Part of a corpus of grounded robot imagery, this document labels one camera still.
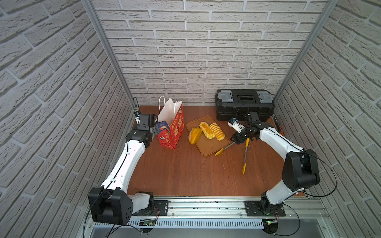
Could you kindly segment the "brown wooden tray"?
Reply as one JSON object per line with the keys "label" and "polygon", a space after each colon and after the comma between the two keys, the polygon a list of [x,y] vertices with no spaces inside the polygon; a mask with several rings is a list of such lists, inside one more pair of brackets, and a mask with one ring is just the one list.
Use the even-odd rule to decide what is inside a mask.
{"label": "brown wooden tray", "polygon": [[[188,132],[190,132],[192,128],[198,128],[201,122],[206,122],[208,125],[210,125],[212,123],[215,123],[216,121],[212,116],[203,116],[198,119],[192,120],[186,123],[186,128]],[[215,154],[220,149],[225,148],[230,144],[230,142],[231,141],[228,137],[225,137],[223,140],[218,141],[216,138],[208,139],[205,137],[203,133],[201,133],[201,136],[199,140],[195,143],[195,145],[197,146],[197,148],[203,156],[209,156],[211,154]]]}

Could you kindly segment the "red white paper bag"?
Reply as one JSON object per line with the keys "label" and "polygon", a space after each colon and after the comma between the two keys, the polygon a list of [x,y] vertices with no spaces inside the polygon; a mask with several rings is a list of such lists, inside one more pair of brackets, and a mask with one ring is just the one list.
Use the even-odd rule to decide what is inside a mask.
{"label": "red white paper bag", "polygon": [[175,150],[185,128],[183,102],[161,96],[158,101],[158,139],[161,147]]}

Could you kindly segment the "large oval golden bun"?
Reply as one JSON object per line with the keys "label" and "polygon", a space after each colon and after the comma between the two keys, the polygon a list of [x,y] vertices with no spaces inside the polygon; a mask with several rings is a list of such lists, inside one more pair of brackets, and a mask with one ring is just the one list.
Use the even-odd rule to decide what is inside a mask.
{"label": "large oval golden bun", "polygon": [[190,144],[196,144],[196,142],[199,140],[201,134],[202,134],[201,128],[192,128],[189,135],[188,135],[189,143]]}

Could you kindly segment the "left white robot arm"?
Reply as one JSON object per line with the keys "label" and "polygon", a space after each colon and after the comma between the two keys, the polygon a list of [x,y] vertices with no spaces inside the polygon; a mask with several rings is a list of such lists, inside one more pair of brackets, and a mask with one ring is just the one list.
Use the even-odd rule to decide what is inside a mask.
{"label": "left white robot arm", "polygon": [[88,194],[90,213],[94,222],[127,225],[135,213],[156,210],[152,192],[127,195],[131,177],[139,159],[157,135],[157,116],[141,114],[137,125],[126,135],[126,143],[116,165],[100,187]]}

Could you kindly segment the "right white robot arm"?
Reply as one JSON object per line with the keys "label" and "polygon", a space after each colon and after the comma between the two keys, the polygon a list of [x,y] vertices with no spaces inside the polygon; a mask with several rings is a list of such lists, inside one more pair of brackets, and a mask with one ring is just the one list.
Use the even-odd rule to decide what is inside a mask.
{"label": "right white robot arm", "polygon": [[261,196],[259,210],[262,213],[270,213],[296,193],[319,184],[318,158],[313,150],[295,145],[270,124],[261,122],[256,112],[246,114],[245,118],[245,125],[235,118],[229,120],[228,125],[236,130],[231,140],[241,144],[248,139],[260,139],[284,160],[282,179]]}

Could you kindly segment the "yellow metal tongs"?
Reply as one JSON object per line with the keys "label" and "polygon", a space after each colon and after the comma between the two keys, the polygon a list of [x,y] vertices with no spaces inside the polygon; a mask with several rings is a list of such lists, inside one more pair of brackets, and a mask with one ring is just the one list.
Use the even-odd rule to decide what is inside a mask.
{"label": "yellow metal tongs", "polygon": [[[242,174],[244,175],[245,174],[245,171],[246,171],[246,166],[247,166],[247,155],[248,155],[248,147],[249,147],[249,141],[250,139],[247,138],[246,139],[246,142],[245,142],[245,155],[244,155],[244,164],[243,164],[243,168],[242,168]],[[231,144],[229,144],[228,146],[224,147],[224,148],[221,148],[219,151],[217,151],[215,153],[215,156],[221,154],[224,150],[228,149],[229,147],[235,145],[236,143],[233,142]]]}

